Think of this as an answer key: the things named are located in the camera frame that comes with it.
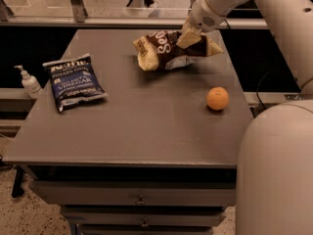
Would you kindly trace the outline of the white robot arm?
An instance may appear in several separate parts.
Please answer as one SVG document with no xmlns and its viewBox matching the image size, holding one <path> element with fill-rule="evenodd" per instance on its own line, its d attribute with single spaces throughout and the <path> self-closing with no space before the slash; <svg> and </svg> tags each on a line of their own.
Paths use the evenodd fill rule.
<svg viewBox="0 0 313 235">
<path fill-rule="evenodd" d="M 181 47 L 213 31 L 248 0 L 196 0 Z M 311 0 L 254 0 L 305 92 L 313 77 Z M 313 101 L 276 105 L 256 117 L 237 162 L 236 235 L 313 235 Z"/>
</svg>

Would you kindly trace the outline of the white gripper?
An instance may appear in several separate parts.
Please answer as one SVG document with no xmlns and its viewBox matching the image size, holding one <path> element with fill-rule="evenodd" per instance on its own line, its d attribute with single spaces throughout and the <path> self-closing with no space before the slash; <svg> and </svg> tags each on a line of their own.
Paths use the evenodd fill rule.
<svg viewBox="0 0 313 235">
<path fill-rule="evenodd" d="M 196 0 L 192 6 L 190 19 L 186 20 L 176 45 L 186 49 L 201 40 L 201 32 L 215 30 L 225 20 L 223 0 Z"/>
</svg>

